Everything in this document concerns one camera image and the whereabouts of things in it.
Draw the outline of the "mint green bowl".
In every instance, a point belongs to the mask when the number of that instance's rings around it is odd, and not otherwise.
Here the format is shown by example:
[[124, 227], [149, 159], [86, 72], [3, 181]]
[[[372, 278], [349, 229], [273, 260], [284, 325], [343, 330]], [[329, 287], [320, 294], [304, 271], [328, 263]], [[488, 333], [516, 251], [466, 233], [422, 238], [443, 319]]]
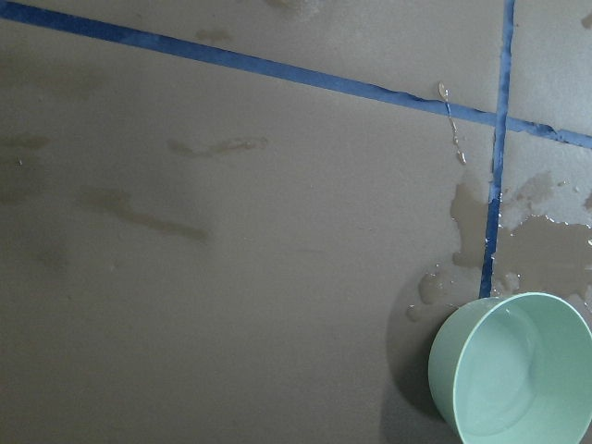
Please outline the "mint green bowl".
[[469, 302], [440, 327], [431, 397], [463, 443], [579, 443], [591, 424], [591, 330], [538, 292]]

